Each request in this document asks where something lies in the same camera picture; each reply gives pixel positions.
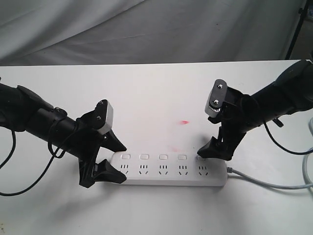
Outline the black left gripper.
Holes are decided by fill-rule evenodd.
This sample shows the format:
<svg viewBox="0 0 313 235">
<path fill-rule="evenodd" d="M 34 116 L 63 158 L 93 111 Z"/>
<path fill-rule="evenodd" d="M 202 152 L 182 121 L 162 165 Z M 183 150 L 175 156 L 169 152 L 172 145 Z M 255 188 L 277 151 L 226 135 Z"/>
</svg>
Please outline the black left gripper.
<svg viewBox="0 0 313 235">
<path fill-rule="evenodd" d="M 106 159 L 98 164 L 95 164 L 95 160 L 100 148 L 112 152 L 123 152 L 127 148 L 113 130 L 98 133 L 92 126 L 93 121 L 93 111 L 77 118 L 76 129 L 67 142 L 68 153 L 78 158 L 79 185 L 90 188 L 95 182 L 121 184 L 127 180 L 125 174 L 115 169 Z"/>
</svg>

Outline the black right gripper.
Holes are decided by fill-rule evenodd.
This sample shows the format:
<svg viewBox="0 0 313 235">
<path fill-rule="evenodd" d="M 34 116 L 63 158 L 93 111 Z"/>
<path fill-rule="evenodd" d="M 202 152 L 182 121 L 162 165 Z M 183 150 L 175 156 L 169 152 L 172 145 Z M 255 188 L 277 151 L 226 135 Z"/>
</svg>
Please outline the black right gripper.
<svg viewBox="0 0 313 235">
<path fill-rule="evenodd" d="M 212 137 L 207 144 L 197 151 L 200 157 L 225 161 L 232 159 L 237 146 L 246 135 L 247 128 L 252 126 L 252 121 L 248 119 L 247 111 L 244 110 L 246 101 L 251 101 L 250 95 L 227 87 L 220 112 L 215 118 L 208 116 L 211 123 L 221 125 L 218 137 Z"/>
</svg>

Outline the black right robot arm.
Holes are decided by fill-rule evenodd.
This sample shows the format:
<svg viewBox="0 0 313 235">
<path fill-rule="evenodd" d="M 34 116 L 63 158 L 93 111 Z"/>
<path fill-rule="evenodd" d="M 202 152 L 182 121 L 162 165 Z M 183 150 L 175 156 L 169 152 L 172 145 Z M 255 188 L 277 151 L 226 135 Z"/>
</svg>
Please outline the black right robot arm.
<svg viewBox="0 0 313 235">
<path fill-rule="evenodd" d="M 230 161 L 246 133 L 267 122 L 278 127 L 281 116 L 303 112 L 313 107 L 313 64 L 300 60 L 258 92 L 248 95 L 215 80 L 205 105 L 205 113 L 212 124 L 220 124 L 218 136 L 201 147 L 202 158 Z"/>
</svg>

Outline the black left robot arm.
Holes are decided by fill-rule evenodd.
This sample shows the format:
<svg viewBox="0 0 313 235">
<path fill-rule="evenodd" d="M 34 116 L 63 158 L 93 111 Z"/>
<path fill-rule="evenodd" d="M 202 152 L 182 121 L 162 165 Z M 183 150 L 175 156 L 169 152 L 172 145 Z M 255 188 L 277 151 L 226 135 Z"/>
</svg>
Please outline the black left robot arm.
<svg viewBox="0 0 313 235">
<path fill-rule="evenodd" d="M 103 99 L 94 110 L 73 120 L 61 108 L 53 107 L 30 89 L 0 86 L 0 125 L 13 132 L 27 131 L 61 149 L 60 158 L 67 152 L 78 158 L 79 184 L 89 188 L 96 182 L 121 184 L 125 174 L 108 160 L 96 163 L 101 147 L 112 152 L 126 151 L 126 147 L 112 131 L 113 108 Z"/>
</svg>

